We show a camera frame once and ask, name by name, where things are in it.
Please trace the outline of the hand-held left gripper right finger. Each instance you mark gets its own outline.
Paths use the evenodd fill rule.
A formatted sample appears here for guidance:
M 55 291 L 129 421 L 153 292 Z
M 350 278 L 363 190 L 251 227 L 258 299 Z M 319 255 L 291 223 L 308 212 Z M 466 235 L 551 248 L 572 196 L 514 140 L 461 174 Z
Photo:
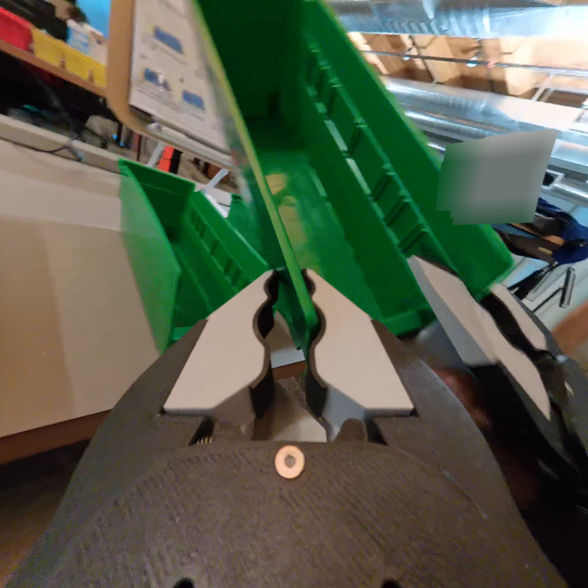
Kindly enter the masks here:
M 304 271 L 319 330 L 307 354 L 306 401 L 327 436 L 344 422 L 407 416 L 415 408 L 376 330 L 359 306 L 315 271 Z

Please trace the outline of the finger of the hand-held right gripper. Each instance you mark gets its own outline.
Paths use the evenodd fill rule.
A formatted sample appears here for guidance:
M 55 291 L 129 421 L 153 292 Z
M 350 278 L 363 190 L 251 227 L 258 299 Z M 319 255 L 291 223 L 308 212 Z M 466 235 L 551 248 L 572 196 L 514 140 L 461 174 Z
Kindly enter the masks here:
M 489 359 L 502 360 L 518 352 L 534 364 L 552 361 L 545 333 L 505 286 L 495 285 L 481 299 L 480 321 L 485 331 L 483 349 Z
M 463 363 L 470 368 L 502 365 L 540 413 L 551 420 L 550 400 L 538 368 L 506 339 L 463 282 L 416 255 L 408 258 L 408 264 Z

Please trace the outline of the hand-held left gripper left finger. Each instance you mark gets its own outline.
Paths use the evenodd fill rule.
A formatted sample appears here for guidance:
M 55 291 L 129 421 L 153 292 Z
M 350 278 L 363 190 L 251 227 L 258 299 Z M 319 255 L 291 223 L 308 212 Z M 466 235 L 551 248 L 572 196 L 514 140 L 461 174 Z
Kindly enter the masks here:
M 277 273 L 269 270 L 210 314 L 165 413 L 212 419 L 265 414 L 275 396 L 267 337 L 278 289 Z

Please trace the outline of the green plastic bin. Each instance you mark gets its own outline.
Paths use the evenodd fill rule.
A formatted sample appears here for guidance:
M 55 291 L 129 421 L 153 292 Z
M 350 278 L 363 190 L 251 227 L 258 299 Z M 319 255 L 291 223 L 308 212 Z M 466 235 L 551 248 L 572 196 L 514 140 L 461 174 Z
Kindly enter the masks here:
M 268 270 L 194 182 L 121 159 L 121 235 L 156 349 Z
M 280 276 L 277 309 L 304 350 L 312 270 L 393 334 L 435 319 L 407 259 L 475 299 L 511 270 L 488 225 L 436 210 L 441 161 L 325 1 L 194 1 L 244 187 L 230 213 Z

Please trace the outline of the white clipboard stand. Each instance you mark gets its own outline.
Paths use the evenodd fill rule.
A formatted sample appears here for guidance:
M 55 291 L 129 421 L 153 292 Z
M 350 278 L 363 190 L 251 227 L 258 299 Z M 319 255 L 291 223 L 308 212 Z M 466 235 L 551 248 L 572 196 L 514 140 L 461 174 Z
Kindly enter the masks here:
M 142 138 L 137 160 L 147 167 L 188 180 L 224 217 L 229 216 L 236 188 L 227 170 L 183 153 L 156 139 Z

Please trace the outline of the instruction sheet on clipboard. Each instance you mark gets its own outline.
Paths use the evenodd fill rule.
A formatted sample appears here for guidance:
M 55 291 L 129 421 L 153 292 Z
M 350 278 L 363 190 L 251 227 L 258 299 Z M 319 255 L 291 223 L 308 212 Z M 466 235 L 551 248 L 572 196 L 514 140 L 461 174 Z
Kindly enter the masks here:
M 130 81 L 130 59 L 132 51 L 133 40 L 133 18 L 134 18 L 134 2 L 135 1 L 111 1 L 110 20 L 109 20 L 109 39 L 107 50 L 107 104 L 116 117 L 126 126 L 137 133 L 155 139 L 148 135 L 146 131 L 146 115 L 136 111 L 129 106 L 129 81 Z M 231 161 L 229 165 L 218 165 L 215 161 L 202 159 L 191 152 L 183 149 L 178 150 L 191 154 L 198 159 L 205 160 L 221 168 L 235 170 L 235 155 L 231 149 L 231 143 L 227 136 L 228 120 L 225 114 L 225 106 L 223 104 L 223 96 L 217 84 L 217 76 L 211 68 L 210 62 L 210 38 L 208 29 L 203 21 L 203 17 L 199 12 L 199 3 L 192 1 L 194 4 L 194 12 L 196 24 L 198 26 L 199 36 L 201 39 L 202 53 L 205 56 L 210 80 L 213 84 L 213 89 L 217 99 L 217 109 L 224 122 L 226 138 L 229 143 Z

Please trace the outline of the small yellow bin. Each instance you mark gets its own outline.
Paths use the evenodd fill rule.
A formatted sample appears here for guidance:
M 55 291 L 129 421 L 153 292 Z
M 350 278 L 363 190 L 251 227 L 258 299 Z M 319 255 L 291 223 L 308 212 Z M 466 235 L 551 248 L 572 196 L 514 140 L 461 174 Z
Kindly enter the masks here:
M 31 27 L 32 46 L 34 55 L 58 68 L 65 66 L 67 44 L 54 38 L 36 27 Z
M 107 66 L 92 57 L 66 45 L 63 49 L 63 64 L 66 71 L 93 85 L 105 89 Z

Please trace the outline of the red plastic bin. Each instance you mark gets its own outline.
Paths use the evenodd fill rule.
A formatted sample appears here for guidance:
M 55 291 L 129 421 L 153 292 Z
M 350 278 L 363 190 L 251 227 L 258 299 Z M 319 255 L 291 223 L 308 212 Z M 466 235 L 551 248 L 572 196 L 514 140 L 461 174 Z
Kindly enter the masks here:
M 31 52 L 32 25 L 14 13 L 1 8 L 1 40 L 22 51 Z

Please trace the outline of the silver ventilation duct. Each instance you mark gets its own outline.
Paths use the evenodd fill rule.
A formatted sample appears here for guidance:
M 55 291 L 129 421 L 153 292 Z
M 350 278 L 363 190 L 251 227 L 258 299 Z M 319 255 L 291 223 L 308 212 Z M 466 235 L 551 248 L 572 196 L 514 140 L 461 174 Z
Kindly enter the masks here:
M 587 114 L 580 108 L 391 77 L 382 81 L 428 134 L 465 140 L 554 130 L 559 146 L 587 151 Z
M 587 40 L 587 4 L 548 1 L 328 1 L 349 32 Z

